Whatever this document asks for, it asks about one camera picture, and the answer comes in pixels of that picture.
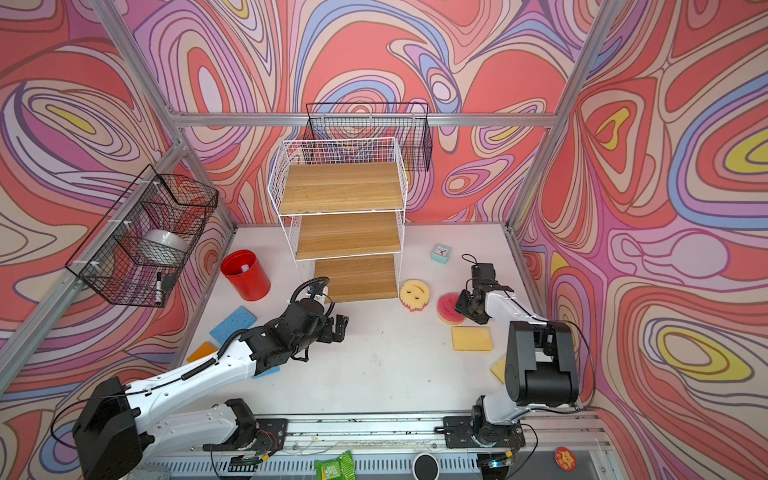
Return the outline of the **pink smiley scrub sponge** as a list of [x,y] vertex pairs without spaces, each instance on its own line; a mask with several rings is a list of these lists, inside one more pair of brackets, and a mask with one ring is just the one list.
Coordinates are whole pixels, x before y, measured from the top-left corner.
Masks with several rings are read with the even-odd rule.
[[466,317],[456,310],[459,294],[452,292],[442,295],[437,302],[438,317],[446,324],[458,326],[465,322]]

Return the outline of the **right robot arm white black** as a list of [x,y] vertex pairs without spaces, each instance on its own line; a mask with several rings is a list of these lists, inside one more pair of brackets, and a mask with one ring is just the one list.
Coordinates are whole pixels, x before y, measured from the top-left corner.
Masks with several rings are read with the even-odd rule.
[[528,307],[514,290],[499,283],[491,263],[472,258],[470,279],[455,311],[479,326],[494,320],[507,326],[503,387],[481,395],[467,420],[466,434],[446,433],[451,448],[471,443],[497,448],[523,445],[521,420],[534,412],[570,415],[585,410],[580,403],[580,376],[574,345],[578,329],[549,320]]

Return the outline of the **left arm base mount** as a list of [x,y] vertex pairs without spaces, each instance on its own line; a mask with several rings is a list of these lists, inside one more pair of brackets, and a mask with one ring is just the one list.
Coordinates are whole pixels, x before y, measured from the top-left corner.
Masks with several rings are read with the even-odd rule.
[[[203,450],[209,453],[216,479],[223,479],[224,472],[229,470],[232,462],[235,468],[256,468],[281,451],[285,446],[289,424],[287,418],[256,417],[243,399],[230,399],[224,405],[234,414],[234,431],[218,444],[203,445]],[[239,455],[228,460],[227,467],[223,465],[223,458],[214,458],[215,452],[235,451]]]

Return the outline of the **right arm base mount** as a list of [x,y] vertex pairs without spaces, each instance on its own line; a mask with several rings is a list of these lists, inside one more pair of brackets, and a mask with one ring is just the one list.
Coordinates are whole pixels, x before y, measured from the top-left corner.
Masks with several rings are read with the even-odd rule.
[[517,452],[526,446],[522,425],[519,421],[492,423],[484,407],[485,396],[478,398],[468,415],[444,416],[442,424],[434,432],[442,435],[448,449],[493,449],[501,453],[479,454],[477,464],[481,471],[501,470],[511,467]]

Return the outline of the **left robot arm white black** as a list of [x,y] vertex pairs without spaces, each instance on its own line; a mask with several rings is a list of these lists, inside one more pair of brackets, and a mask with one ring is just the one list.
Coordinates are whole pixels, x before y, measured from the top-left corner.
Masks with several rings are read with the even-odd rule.
[[280,441],[240,398],[207,410],[183,409],[290,360],[307,361],[313,343],[342,342],[348,323],[348,316],[313,297],[292,300],[279,317],[233,332],[219,350],[199,360],[129,384],[116,377],[101,382],[72,428],[84,478],[121,479],[154,456],[197,446],[249,450],[263,437],[268,450],[280,449]]

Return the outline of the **yellow pink smiley sponge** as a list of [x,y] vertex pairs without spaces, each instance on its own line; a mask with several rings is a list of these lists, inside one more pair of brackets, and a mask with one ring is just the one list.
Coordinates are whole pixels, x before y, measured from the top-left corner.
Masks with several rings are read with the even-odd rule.
[[422,280],[406,280],[399,291],[401,304],[410,312],[422,311],[431,298],[429,286]]

